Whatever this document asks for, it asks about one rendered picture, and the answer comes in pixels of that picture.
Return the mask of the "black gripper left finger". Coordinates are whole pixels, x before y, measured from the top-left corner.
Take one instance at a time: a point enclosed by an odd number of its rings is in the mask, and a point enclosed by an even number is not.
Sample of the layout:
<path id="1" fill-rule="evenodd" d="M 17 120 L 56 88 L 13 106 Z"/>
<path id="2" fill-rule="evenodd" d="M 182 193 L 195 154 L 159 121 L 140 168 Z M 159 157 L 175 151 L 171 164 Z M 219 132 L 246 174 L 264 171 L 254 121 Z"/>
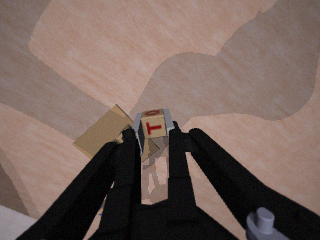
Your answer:
<path id="1" fill-rule="evenodd" d="M 123 143 L 104 144 L 42 217 L 15 240 L 83 240 L 105 197 L 93 240 L 130 240 L 132 204 L 141 204 L 141 115 L 136 114 L 131 129 L 122 131 Z"/>

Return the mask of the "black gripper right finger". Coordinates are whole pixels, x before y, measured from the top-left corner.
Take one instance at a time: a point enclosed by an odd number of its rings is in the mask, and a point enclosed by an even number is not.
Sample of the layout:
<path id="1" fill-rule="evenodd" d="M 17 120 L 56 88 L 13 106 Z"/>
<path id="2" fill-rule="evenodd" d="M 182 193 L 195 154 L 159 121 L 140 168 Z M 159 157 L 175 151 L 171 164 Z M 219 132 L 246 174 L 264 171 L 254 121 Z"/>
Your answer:
<path id="1" fill-rule="evenodd" d="M 163 109 L 169 142 L 166 240 L 204 240 L 185 152 L 191 152 L 247 240 L 320 240 L 320 216 L 269 188 L 203 130 L 181 132 Z"/>

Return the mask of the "tan flat mat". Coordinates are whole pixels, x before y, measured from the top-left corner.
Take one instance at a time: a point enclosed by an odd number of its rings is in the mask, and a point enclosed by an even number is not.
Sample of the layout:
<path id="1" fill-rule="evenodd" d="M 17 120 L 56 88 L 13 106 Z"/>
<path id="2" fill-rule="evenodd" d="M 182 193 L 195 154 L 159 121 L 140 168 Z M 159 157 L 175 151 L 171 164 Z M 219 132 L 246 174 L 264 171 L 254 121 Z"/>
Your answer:
<path id="1" fill-rule="evenodd" d="M 104 144 L 112 142 L 114 139 L 117 140 L 117 137 L 123 128 L 127 124 L 133 126 L 133 123 L 134 122 L 117 105 L 115 105 L 76 139 L 72 145 L 89 159 L 92 159 Z M 141 162 L 158 150 L 159 147 L 151 139 L 145 139 Z"/>

